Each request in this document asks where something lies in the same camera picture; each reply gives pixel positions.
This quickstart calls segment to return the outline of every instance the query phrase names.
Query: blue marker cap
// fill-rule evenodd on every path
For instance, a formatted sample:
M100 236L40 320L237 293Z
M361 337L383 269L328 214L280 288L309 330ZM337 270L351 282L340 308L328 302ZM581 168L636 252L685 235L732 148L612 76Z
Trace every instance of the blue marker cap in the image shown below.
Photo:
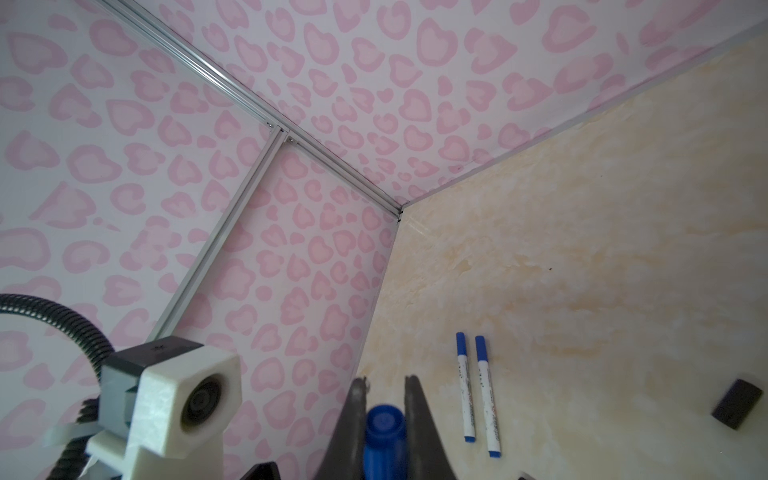
M456 350L458 350L459 355L467 354L467 342L464 339L464 333L456 333Z
M485 351L485 337L478 335L475 337L475 346L478 350L478 362L488 361L488 352Z

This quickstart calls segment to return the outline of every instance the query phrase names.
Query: whiteboard marker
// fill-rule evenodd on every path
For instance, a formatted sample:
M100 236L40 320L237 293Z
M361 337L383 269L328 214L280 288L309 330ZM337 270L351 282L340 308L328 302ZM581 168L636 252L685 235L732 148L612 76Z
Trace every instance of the whiteboard marker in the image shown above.
M492 458L501 458L502 446L498 437L498 420L496 420L496 406L493 404L491 370L488 367L485 337L476 336L475 345L478 353L478 367L480 368L480 391L482 392L482 411L485 420L485 438L488 442L488 453Z
M458 350L458 384L462 389L462 415L464 417L464 440L475 442L475 411L472 408L472 390L469 388L469 361L464 333L456 333Z

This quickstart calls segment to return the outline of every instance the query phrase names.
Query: black eraser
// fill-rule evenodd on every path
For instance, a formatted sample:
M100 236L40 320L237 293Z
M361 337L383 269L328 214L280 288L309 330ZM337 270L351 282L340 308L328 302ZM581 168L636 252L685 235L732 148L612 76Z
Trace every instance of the black eraser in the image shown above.
M732 429L738 430L762 394L763 390L746 380L738 379L712 411L712 416Z

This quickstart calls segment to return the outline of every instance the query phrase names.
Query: blue cylindrical object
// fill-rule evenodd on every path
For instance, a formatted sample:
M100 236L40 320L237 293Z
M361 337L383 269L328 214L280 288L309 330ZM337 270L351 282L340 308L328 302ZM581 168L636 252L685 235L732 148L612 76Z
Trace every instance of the blue cylindrical object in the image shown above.
M362 469L366 480L406 480L406 418L397 407L377 405L368 411Z

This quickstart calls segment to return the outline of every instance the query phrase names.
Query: white marker barrel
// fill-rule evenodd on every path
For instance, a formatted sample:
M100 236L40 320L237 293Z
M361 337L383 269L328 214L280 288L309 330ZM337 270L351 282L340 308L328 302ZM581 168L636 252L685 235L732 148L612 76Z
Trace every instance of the white marker barrel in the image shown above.
M476 336L475 345L478 353L478 368L480 368L480 391L482 392L482 411L485 419L488 453L492 458L501 458L502 444L498 437L498 420L496 419L496 405L493 403L491 369L488 365L488 352L485 350L485 337Z
M475 411L472 409L472 390L469 388L469 359L464 333L456 333L458 350L458 384L462 390L462 417L464 419L464 440L475 442Z

